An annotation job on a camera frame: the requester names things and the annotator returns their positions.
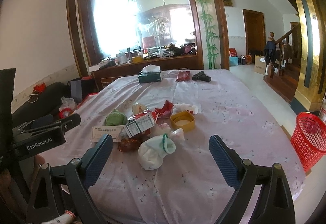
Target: golden column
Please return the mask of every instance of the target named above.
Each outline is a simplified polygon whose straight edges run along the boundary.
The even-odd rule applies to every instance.
[[[302,34],[302,58],[298,88],[291,108],[318,113],[325,94],[325,4],[321,0],[296,0]]]

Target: red plastic basket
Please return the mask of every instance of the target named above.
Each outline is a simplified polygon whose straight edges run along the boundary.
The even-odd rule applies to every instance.
[[[326,125],[308,112],[298,114],[296,122],[291,144],[307,172],[326,154]]]

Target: green cloth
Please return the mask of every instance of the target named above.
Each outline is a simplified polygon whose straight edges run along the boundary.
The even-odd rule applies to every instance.
[[[104,122],[104,125],[126,125],[127,117],[124,113],[119,112],[118,110],[113,110],[110,113]]]

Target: white bottle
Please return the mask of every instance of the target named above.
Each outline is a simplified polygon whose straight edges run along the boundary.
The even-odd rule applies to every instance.
[[[187,111],[190,114],[197,114],[199,109],[196,105],[190,105],[190,104],[175,104],[173,107],[178,111]]]
[[[325,99],[323,99],[323,105],[319,113],[319,118],[323,123],[326,124],[326,100]]]

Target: toy gun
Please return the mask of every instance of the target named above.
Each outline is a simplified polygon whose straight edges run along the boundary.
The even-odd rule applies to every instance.
[[[211,77],[205,75],[205,73],[204,73],[203,71],[201,71],[201,72],[199,72],[199,73],[193,75],[193,76],[191,77],[191,79],[192,79],[193,81],[198,81],[198,80],[199,80],[199,81],[205,81],[205,82],[210,82],[210,81],[211,81]]]

